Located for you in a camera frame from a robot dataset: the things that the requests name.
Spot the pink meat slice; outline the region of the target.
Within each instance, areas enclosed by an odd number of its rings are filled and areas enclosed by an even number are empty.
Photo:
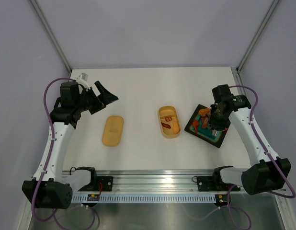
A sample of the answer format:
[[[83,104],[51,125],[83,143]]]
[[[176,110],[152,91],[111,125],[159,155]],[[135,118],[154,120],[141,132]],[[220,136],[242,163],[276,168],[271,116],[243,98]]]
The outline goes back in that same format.
[[[208,116],[201,117],[201,120],[202,120],[202,129],[208,128],[209,117]]]

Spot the metal tongs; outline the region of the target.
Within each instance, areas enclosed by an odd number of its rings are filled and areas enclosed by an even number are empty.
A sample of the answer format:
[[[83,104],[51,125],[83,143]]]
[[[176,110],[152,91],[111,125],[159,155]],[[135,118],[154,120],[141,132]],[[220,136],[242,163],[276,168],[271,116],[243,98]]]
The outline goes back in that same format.
[[[215,136],[217,136],[218,135],[218,133],[219,133],[219,131],[218,130],[213,130],[212,131],[212,135],[215,137]]]

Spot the tan lunch box lid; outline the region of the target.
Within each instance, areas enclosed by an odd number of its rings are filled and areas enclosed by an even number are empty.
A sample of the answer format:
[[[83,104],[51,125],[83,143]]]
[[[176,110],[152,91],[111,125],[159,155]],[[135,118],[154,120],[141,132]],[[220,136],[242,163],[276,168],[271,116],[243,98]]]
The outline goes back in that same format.
[[[124,119],[121,116],[110,116],[107,118],[102,143],[107,147],[116,147],[119,145],[123,133]]]

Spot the pale orange food piece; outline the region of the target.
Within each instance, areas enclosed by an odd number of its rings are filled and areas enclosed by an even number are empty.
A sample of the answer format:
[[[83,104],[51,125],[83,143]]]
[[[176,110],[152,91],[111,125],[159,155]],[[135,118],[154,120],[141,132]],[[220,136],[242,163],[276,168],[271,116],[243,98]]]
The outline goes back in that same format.
[[[179,128],[178,122],[174,121],[172,123],[172,131],[173,131],[173,133],[178,134],[179,130],[180,130],[180,128]]]

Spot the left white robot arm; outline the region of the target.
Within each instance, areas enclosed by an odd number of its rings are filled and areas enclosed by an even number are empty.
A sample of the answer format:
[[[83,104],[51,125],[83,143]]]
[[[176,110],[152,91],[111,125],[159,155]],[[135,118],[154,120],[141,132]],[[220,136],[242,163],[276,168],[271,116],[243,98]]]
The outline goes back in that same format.
[[[62,83],[54,109],[46,112],[50,126],[45,151],[33,178],[22,185],[33,209],[66,209],[74,193],[102,189],[93,167],[78,167],[67,179],[62,175],[67,147],[81,114],[89,111],[93,115],[118,100],[99,81],[95,86],[99,95],[84,80]]]

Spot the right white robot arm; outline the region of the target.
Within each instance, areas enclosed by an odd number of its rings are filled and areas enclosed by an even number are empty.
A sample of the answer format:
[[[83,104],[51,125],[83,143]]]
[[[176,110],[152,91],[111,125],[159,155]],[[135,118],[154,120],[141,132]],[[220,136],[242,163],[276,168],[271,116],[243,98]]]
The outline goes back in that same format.
[[[278,192],[284,185],[291,190],[290,198],[296,193],[288,182],[291,170],[288,159],[282,159],[270,146],[254,117],[256,104],[250,104],[245,95],[234,95],[227,84],[212,89],[214,103],[208,125],[213,130],[223,131],[228,125],[237,130],[250,160],[250,168],[233,166],[216,168],[218,175],[212,178],[213,187],[223,190],[228,184],[243,187],[249,195],[270,193],[284,196]]]

